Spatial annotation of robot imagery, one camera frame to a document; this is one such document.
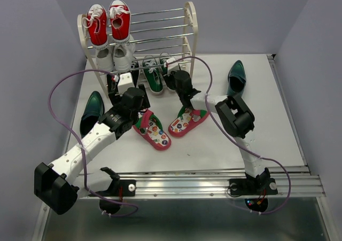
white sneaker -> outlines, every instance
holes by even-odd
[[[96,55],[97,69],[105,70],[108,72],[114,71],[114,63],[112,54],[109,49],[100,50]]]
[[[129,36],[129,41],[134,41],[133,36]],[[134,52],[135,43],[120,44],[114,47],[113,61],[119,74],[130,71]]]

flip-flop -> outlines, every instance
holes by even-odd
[[[161,122],[150,110],[139,113],[138,123],[133,128],[157,150],[166,150],[171,146],[171,139],[162,130]]]
[[[168,131],[174,137],[183,137],[204,122],[208,115],[209,113],[205,110],[192,110],[183,106],[178,113],[177,119],[170,124]]]

white rack frame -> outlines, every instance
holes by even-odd
[[[197,15],[196,15],[196,10],[195,6],[192,2],[186,2],[183,8],[179,9],[171,9],[171,10],[160,10],[160,11],[153,11],[153,12],[143,12],[143,13],[132,13],[131,16],[135,15],[151,15],[151,14],[157,14],[157,13],[164,13],[164,12],[172,12],[172,11],[183,11],[184,15],[181,15],[179,17],[170,17],[170,18],[162,18],[162,19],[149,19],[149,20],[144,20],[144,21],[136,21],[136,22],[131,22],[131,25],[139,25],[143,23],[149,23],[149,22],[161,22],[161,21],[168,21],[168,20],[174,20],[174,19],[184,19],[184,24],[182,25],[176,25],[176,26],[166,26],[166,27],[158,27],[158,28],[150,28],[150,29],[141,29],[141,30],[135,30],[131,31],[131,34],[134,33],[140,33],[140,32],[150,32],[150,31],[159,31],[159,30],[168,30],[168,29],[174,29],[174,28],[182,28],[182,33],[178,35],[170,35],[170,36],[164,36],[164,37],[156,37],[156,38],[148,38],[148,39],[142,39],[142,40],[134,40],[130,41],[129,43],[135,43],[135,44],[144,44],[144,43],[150,43],[150,42],[162,42],[162,41],[167,41],[167,40],[175,40],[175,39],[182,39],[182,44],[178,45],[171,45],[171,46],[158,46],[156,48],[146,48],[146,49],[139,49],[136,50],[135,52],[145,52],[145,51],[154,51],[154,50],[164,50],[164,49],[171,49],[171,48],[176,48],[176,47],[182,47],[182,52],[181,53],[172,53],[169,54],[170,56],[181,56],[182,58],[185,57],[186,55],[191,55],[195,56],[196,55],[196,48],[197,48],[197,36],[198,36],[198,24],[197,24]],[[95,48],[93,46],[88,46],[87,43],[90,40],[88,30],[82,26],[82,18],[86,17],[85,14],[79,14],[77,17],[77,27],[79,31],[79,37],[80,37],[80,42],[82,49],[84,51],[84,54],[86,58],[89,60],[89,63],[93,69],[97,69],[96,64],[94,62],[95,54],[92,54],[90,50],[94,50]],[[192,32],[187,33],[188,28],[192,28]],[[188,36],[193,35],[193,42],[192,46],[190,46],[190,42],[188,40]],[[111,30],[107,30],[107,36],[108,39],[111,40]],[[115,43],[110,43],[108,46],[115,46]],[[192,77],[193,75],[193,67],[194,67],[195,60],[187,60],[187,61],[182,61],[179,64],[185,64],[182,66],[182,69],[185,69],[190,73],[190,76]],[[144,68],[148,67],[139,67],[135,68],[134,70],[141,70]],[[101,85],[103,92],[108,96],[108,91],[107,91],[107,84],[104,82],[104,80],[101,78],[100,73],[95,72],[96,78]]]

cable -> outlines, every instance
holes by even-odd
[[[63,79],[61,79],[60,81],[58,81],[55,86],[53,86],[53,88],[51,89],[50,93],[49,93],[49,98],[48,98],[48,108],[49,108],[49,111],[50,111],[50,114],[52,115],[52,117],[58,122],[60,123],[61,125],[63,125],[68,131],[70,131],[70,133],[76,138],[77,142],[79,143],[79,145],[81,147],[83,147],[83,144],[82,144],[82,141],[81,141],[81,138],[76,134],[76,132],[74,132],[74,130],[68,126],[68,124],[64,123],[61,119],[59,119],[56,114],[54,113],[54,111],[52,110],[52,107],[51,107],[51,97],[52,97],[52,94],[53,92],[55,91],[55,89],[62,83],[64,82],[66,79],[74,76],[74,75],[78,75],[78,74],[83,74],[83,73],[86,73],[86,72],[100,72],[100,73],[105,73],[105,74],[109,74],[110,76],[114,76],[112,73],[108,72],[108,71],[104,71],[104,70],[97,70],[97,69],[86,69],[86,70],[82,70],[82,71],[79,71],[79,72],[76,72],[76,73],[73,73],[73,74],[70,74],[66,77],[64,77]],[[105,200],[109,203],[113,203],[113,204],[117,204],[117,205],[125,205],[125,206],[131,206],[131,207],[134,207],[134,211],[130,212],[130,213],[127,213],[127,214],[122,214],[122,215],[111,215],[111,214],[108,214],[108,213],[105,213],[103,212],[104,214],[108,215],[109,217],[125,217],[125,216],[129,216],[129,215],[132,215],[134,213],[136,213],[138,210],[139,210],[139,207],[137,205],[134,205],[134,204],[129,204],[129,203],[123,203],[123,202],[117,202],[117,201],[114,201],[114,200],[110,200],[110,199],[107,199],[101,195],[99,195],[98,193],[90,190],[90,188],[88,187],[87,185],[87,181],[88,181],[88,171],[87,171],[87,161],[86,161],[86,153],[84,151],[84,149],[81,149],[81,153],[82,153],[82,163],[83,163],[83,171],[84,171],[84,188],[89,192],[91,193],[92,195],[102,199],[102,200]]]
[[[217,122],[217,120],[215,119],[213,113],[209,110],[209,105],[208,105],[207,96],[208,96],[208,93],[209,93],[209,91],[210,91],[210,89],[211,89],[211,87],[212,87],[212,84],[213,84],[213,73],[212,73],[210,67],[208,66],[208,64],[207,64],[203,59],[198,58],[198,57],[195,57],[195,56],[186,56],[186,57],[182,57],[182,58],[180,58],[180,59],[176,59],[176,60],[173,61],[172,63],[176,63],[176,62],[182,61],[182,60],[187,59],[187,58],[198,59],[199,61],[201,61],[201,62],[208,68],[209,75],[210,75],[210,84],[209,84],[209,87],[208,87],[208,89],[207,89],[207,91],[206,91],[206,93],[205,93],[205,105],[206,105],[206,107],[207,107],[207,111],[208,111],[210,117],[213,119],[214,123],[217,125],[217,127],[220,129],[220,131],[227,137],[227,139],[229,139],[229,141],[231,141],[231,142],[232,142],[234,145],[236,145],[238,148],[240,148],[240,149],[246,151],[247,153],[249,153],[249,154],[251,154],[251,155],[253,155],[253,156],[257,157],[257,158],[260,158],[260,159],[263,159],[263,160],[266,160],[266,161],[275,162],[276,164],[278,164],[278,165],[281,167],[281,169],[283,169],[284,173],[286,174],[287,179],[289,180],[289,191],[288,191],[288,193],[287,193],[287,196],[286,196],[286,198],[285,198],[285,201],[284,201],[279,207],[277,207],[276,209],[274,209],[274,210],[272,210],[272,211],[269,211],[269,212],[263,212],[263,213],[261,213],[261,214],[271,214],[271,213],[277,212],[278,210],[280,210],[281,208],[283,208],[283,207],[286,205],[287,201],[288,201],[289,198],[290,198],[290,194],[291,194],[291,179],[290,179],[289,173],[287,172],[287,170],[285,169],[285,167],[284,167],[280,162],[278,162],[277,160],[272,159],[272,158],[262,157],[262,156],[260,156],[260,155],[258,155],[258,154],[256,154],[256,153],[254,153],[253,151],[248,150],[247,148],[245,148],[245,147],[239,145],[238,143],[236,143],[236,142],[234,141],[234,139],[231,138],[231,137],[226,133],[226,131],[220,126],[220,124],[219,124],[219,123]]]

shoe rack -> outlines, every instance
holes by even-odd
[[[79,14],[77,17],[80,42],[91,67],[96,69],[94,60],[96,49],[90,42],[88,30],[82,26],[82,18],[85,16],[85,14]],[[132,13],[130,33],[135,40],[129,43],[136,44],[134,56],[139,62],[139,68],[134,69],[136,71],[149,68],[142,67],[145,55],[152,55],[156,60],[162,52],[167,52],[170,56],[176,58],[195,56],[198,35],[195,6],[192,2],[186,2],[184,7],[178,9]],[[116,44],[112,40],[110,25],[107,26],[107,36],[109,40],[108,48],[113,48]],[[194,62],[194,59],[183,60],[179,65],[182,70],[188,71],[192,77]],[[103,74],[95,73],[95,75],[104,93],[108,96],[105,78],[101,77]],[[146,82],[143,74],[140,75],[139,82]]]

